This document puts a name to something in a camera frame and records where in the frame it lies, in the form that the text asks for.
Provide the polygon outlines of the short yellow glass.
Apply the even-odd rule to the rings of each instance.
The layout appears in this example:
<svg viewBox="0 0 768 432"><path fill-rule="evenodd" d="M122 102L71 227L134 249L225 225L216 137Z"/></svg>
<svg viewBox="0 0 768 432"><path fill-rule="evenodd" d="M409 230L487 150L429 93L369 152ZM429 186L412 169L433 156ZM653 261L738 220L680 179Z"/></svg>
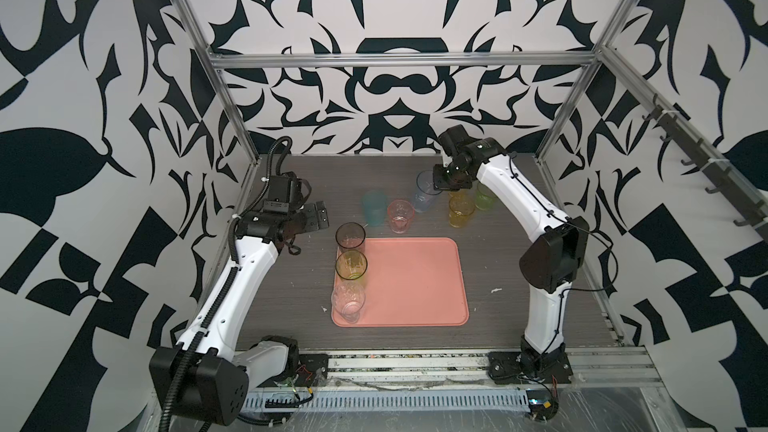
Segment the short yellow glass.
<svg viewBox="0 0 768 432"><path fill-rule="evenodd" d="M474 200L467 194L450 197L448 220L451 227L462 228L470 221L476 210Z"/></svg>

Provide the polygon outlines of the tall blue glass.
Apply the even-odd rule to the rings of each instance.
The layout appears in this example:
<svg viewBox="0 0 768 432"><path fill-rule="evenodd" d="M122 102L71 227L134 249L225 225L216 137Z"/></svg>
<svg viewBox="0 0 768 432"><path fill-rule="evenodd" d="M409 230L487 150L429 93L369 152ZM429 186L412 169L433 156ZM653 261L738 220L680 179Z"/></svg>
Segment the tall blue glass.
<svg viewBox="0 0 768 432"><path fill-rule="evenodd" d="M432 170L420 172L416 178L413 208L417 213L427 212L437 201L441 191L435 188Z"/></svg>

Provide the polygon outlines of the tall dark grey glass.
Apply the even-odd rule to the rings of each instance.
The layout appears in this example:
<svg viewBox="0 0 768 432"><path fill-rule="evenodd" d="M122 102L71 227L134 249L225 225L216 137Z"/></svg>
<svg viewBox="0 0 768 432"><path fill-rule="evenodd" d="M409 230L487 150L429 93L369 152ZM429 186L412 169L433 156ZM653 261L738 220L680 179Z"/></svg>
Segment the tall dark grey glass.
<svg viewBox="0 0 768 432"><path fill-rule="evenodd" d="M366 229L357 222L347 222L338 227L335 233L335 240L341 253L365 251Z"/></svg>

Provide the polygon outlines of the tall green glass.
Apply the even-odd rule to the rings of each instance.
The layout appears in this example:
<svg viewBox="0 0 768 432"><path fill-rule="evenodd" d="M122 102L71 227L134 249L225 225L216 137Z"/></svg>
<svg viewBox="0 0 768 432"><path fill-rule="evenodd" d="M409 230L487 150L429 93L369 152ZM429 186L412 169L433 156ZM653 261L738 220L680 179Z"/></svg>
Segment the tall green glass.
<svg viewBox="0 0 768 432"><path fill-rule="evenodd" d="M335 263L336 276L344 283L365 285L367 271L367 257L364 253L358 250L347 250L342 252Z"/></svg>

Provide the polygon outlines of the teal glass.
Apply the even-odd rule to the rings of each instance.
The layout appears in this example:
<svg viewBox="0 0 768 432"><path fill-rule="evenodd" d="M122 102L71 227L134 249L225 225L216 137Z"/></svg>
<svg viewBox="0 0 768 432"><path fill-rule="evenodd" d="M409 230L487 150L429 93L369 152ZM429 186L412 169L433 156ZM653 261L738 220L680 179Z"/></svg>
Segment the teal glass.
<svg viewBox="0 0 768 432"><path fill-rule="evenodd" d="M381 190L366 192L361 199L363 216L370 227L380 226L387 219L388 198Z"/></svg>

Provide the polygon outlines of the short pink glass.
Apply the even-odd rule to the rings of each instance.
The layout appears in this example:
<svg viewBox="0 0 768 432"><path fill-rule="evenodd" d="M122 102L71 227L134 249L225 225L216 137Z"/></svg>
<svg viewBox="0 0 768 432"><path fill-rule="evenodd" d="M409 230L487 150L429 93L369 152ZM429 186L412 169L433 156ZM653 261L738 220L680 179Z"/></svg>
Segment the short pink glass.
<svg viewBox="0 0 768 432"><path fill-rule="evenodd" d="M405 234L414 219L415 210L405 199L393 200L387 208L390 229L395 234Z"/></svg>

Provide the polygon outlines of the tall clear glass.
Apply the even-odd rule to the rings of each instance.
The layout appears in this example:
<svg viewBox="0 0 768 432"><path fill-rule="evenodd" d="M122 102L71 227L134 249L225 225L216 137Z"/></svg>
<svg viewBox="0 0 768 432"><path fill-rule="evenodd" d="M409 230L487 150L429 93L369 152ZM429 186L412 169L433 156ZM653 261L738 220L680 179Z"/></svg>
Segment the tall clear glass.
<svg viewBox="0 0 768 432"><path fill-rule="evenodd" d="M365 288L356 282L340 282L331 295L333 310L346 322L357 323L366 302Z"/></svg>

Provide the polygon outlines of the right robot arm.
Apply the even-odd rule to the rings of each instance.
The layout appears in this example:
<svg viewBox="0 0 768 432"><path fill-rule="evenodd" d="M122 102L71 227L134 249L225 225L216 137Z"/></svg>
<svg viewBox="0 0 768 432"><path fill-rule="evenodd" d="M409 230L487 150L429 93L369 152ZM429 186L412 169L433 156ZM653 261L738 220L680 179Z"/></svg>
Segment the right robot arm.
<svg viewBox="0 0 768 432"><path fill-rule="evenodd" d="M540 192L492 138L472 138L461 126L443 132L442 163L433 167L439 190L459 191L479 183L500 200L525 230L530 246L519 260L529 285L528 321L518 353L489 355L496 384L547 383L567 365L563 326L568 297L584 264L588 223L571 217Z"/></svg>

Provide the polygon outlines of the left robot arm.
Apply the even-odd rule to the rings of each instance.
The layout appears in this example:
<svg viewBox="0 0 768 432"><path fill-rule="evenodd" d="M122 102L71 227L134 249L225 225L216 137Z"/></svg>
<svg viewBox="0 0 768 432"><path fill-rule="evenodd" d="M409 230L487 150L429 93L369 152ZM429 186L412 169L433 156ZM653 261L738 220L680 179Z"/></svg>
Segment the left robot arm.
<svg viewBox="0 0 768 432"><path fill-rule="evenodd" d="M283 168L292 144L283 136L271 145L262 189L229 223L228 259L209 297L176 344L157 348L150 360L161 431L176 417L199 421L203 430L228 426L251 389L285 381L299 367L293 339L268 335L245 352L236 350L252 302L281 252L300 254L297 236L329 226L324 203L309 200L309 182Z"/></svg>

